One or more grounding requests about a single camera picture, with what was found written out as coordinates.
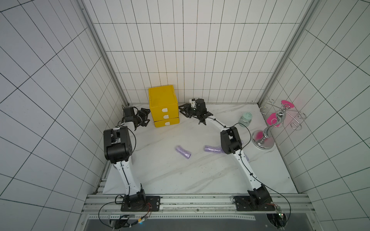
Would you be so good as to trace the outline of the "yellow plastic drawer cabinet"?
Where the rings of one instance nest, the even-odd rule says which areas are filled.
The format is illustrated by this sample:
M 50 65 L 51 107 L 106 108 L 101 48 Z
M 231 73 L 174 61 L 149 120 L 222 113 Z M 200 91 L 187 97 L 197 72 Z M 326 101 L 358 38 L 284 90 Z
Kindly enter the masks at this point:
M 149 107 L 156 128 L 180 123 L 178 101 L 173 85 L 150 88 Z

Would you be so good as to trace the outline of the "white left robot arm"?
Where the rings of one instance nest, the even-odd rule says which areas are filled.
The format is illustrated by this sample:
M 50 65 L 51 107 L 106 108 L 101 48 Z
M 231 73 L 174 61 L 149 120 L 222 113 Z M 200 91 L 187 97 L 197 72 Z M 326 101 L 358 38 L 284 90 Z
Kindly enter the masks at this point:
M 132 173 L 132 155 L 137 145 L 134 131 L 148 125 L 149 114 L 149 109 L 125 107 L 117 126 L 103 132 L 105 159 L 119 172 L 125 185 L 123 202 L 129 207 L 146 204 L 145 191 Z

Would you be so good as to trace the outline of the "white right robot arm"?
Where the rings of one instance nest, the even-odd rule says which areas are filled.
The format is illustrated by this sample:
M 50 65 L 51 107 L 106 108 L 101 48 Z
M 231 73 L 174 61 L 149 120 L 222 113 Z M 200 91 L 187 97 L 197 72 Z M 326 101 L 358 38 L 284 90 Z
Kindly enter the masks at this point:
M 268 203 L 270 201 L 269 191 L 266 186 L 259 181 L 254 171 L 251 169 L 247 156 L 243 151 L 247 145 L 242 144 L 236 126 L 227 126 L 217 120 L 214 115 L 207 110 L 205 102 L 202 99 L 191 101 L 178 108 L 179 112 L 185 117 L 196 118 L 199 120 L 199 124 L 212 124 L 220 130 L 221 149 L 225 154 L 232 155 L 235 158 L 250 186 L 247 203 L 253 207 L 253 209 L 257 209 L 265 203 Z

